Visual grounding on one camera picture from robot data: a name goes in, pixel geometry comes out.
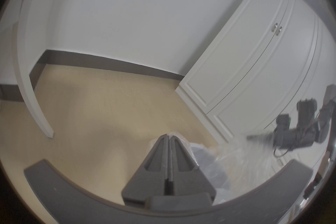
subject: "white cabinet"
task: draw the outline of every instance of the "white cabinet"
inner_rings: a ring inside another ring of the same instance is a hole
[[[180,86],[204,113],[255,64],[279,28],[287,4],[288,0],[244,0],[191,68]]]
[[[280,113],[294,124],[297,101],[333,83],[334,46],[303,0],[244,0],[176,92],[218,142],[273,130]]]

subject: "white wall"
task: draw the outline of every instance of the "white wall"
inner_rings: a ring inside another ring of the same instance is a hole
[[[26,28],[29,72],[46,50],[47,24],[54,0],[33,0]],[[11,29],[0,33],[0,84],[17,84],[11,58]]]
[[[242,0],[55,0],[48,49],[185,75]]]

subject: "clear plastic bag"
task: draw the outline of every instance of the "clear plastic bag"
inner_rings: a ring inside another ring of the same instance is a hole
[[[206,148],[204,145],[189,143],[177,132],[175,135],[183,143],[191,157],[198,164],[217,195],[213,205],[221,204],[264,183],[271,171],[273,155],[273,135],[255,132],[256,136],[247,140],[240,136],[227,144]],[[152,140],[147,148],[147,154],[154,146]]]

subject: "wooden floor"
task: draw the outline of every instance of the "wooden floor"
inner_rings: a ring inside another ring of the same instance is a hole
[[[123,204],[120,192],[151,140],[179,132],[189,142],[216,145],[174,92],[178,84],[172,79],[47,65],[35,94],[55,131],[54,139],[40,131],[24,103],[1,103],[0,160],[11,183],[46,223],[55,221],[23,174],[41,159],[89,192]]]

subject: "metal handle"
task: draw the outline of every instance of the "metal handle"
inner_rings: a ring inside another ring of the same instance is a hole
[[[276,24],[273,26],[273,28],[271,29],[271,31],[274,32],[275,29],[276,29],[277,27],[278,27],[278,24],[276,23]]]
[[[280,28],[277,30],[277,32],[275,33],[275,35],[278,36],[279,33],[281,32],[281,30],[282,30],[282,27],[280,27]]]

